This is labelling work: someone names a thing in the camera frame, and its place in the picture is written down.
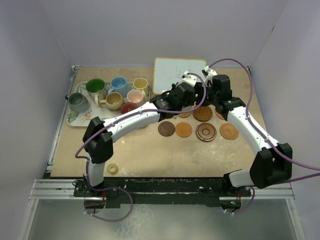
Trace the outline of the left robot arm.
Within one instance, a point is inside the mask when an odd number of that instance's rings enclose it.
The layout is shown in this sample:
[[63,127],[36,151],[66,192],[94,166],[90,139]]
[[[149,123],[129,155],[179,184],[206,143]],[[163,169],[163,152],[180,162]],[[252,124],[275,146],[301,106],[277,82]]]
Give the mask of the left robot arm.
[[113,144],[117,140],[146,125],[188,113],[188,107],[202,105],[206,93],[206,88],[200,82],[181,82],[119,117],[106,121],[99,117],[91,120],[81,146],[88,154],[85,157],[85,190],[91,196],[98,196],[103,191],[105,163],[113,156]]

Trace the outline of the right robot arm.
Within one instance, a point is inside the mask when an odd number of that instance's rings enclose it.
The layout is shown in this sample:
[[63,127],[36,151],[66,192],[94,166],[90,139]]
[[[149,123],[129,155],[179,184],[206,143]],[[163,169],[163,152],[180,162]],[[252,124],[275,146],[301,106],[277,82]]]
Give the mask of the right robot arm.
[[215,106],[216,112],[238,130],[255,154],[249,169],[224,175],[226,181],[222,183],[223,192],[233,196],[240,187],[263,189],[289,180],[292,177],[292,163],[285,158],[293,156],[291,146],[288,143],[280,144],[259,125],[247,111],[247,104],[233,96],[227,75],[208,73],[204,84],[206,92],[198,88],[197,100],[205,97],[203,105]]

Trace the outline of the light wood coaster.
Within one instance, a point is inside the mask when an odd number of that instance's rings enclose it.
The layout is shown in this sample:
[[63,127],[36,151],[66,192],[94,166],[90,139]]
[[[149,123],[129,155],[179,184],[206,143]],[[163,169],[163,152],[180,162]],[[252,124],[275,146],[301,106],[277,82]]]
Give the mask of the light wood coaster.
[[192,126],[188,122],[179,122],[175,126],[175,132],[179,137],[187,138],[192,134]]
[[180,118],[187,118],[187,117],[189,117],[191,115],[191,112],[187,112],[187,113],[180,113],[178,116],[180,117]]

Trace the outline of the floral serving tray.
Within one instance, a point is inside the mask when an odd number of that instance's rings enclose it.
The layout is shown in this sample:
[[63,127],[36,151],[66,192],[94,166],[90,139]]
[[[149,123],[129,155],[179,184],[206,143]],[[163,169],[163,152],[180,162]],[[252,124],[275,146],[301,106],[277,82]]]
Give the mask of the floral serving tray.
[[99,117],[101,120],[107,120],[121,115],[119,110],[111,111],[106,107],[98,106],[86,89],[87,82],[88,81],[82,81],[74,88],[74,93],[80,93],[88,100],[88,109],[84,112],[76,112],[71,108],[69,109],[66,121],[71,127],[87,127],[89,122],[95,117]]

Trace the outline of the woven rattan coaster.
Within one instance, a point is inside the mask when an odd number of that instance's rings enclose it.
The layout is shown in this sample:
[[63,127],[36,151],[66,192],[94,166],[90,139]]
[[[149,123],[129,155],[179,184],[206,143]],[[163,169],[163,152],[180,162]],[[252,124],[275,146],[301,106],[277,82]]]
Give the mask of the woven rattan coaster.
[[224,117],[220,113],[218,113],[216,110],[215,110],[215,114],[219,119],[224,120]]
[[222,124],[219,132],[221,136],[227,140],[235,140],[239,136],[239,131],[231,123]]

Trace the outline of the ringed brown wood coaster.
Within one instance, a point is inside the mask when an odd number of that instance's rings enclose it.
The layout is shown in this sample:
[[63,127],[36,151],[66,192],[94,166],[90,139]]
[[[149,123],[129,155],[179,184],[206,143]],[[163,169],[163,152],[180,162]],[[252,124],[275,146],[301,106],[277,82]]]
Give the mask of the ringed brown wood coaster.
[[217,130],[214,125],[203,122],[196,127],[195,134],[203,142],[211,142],[217,136]]

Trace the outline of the grey stoneware cup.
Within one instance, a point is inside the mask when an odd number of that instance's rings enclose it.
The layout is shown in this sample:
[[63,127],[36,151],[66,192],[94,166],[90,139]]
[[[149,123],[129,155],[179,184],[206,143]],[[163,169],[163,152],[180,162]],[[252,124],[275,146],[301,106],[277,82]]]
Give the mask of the grey stoneware cup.
[[85,112],[89,108],[87,98],[79,92],[66,95],[65,99],[67,100],[70,109],[76,113]]

